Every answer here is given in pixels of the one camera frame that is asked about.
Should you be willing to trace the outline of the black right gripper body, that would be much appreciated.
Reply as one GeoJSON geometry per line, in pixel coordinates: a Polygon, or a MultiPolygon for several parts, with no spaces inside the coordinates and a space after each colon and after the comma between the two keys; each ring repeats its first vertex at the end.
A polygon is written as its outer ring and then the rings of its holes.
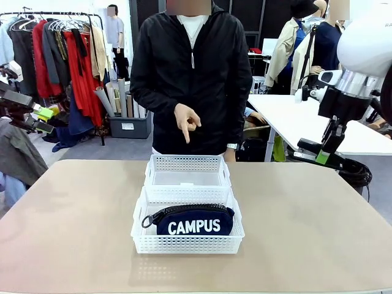
{"type": "Polygon", "coordinates": [[[365,114],[372,99],[362,99],[344,94],[338,89],[327,87],[320,101],[318,115],[332,119],[334,116],[341,123],[359,121],[365,114]]]}

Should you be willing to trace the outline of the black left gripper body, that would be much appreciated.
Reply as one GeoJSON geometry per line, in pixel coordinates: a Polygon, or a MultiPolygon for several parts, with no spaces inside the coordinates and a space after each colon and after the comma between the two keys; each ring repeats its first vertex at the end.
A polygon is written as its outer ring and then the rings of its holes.
{"type": "Polygon", "coordinates": [[[1,107],[9,110],[32,112],[33,98],[15,92],[11,85],[1,82],[1,107]]]}

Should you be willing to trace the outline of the person's right hand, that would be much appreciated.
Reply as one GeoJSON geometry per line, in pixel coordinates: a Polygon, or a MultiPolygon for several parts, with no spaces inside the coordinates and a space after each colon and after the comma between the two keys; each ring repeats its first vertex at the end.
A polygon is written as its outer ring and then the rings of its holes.
{"type": "Polygon", "coordinates": [[[196,128],[202,126],[200,117],[196,114],[196,112],[194,112],[193,109],[184,104],[177,104],[175,106],[174,115],[178,129],[182,131],[186,143],[189,144],[189,132],[193,132],[196,130],[196,128]]]}

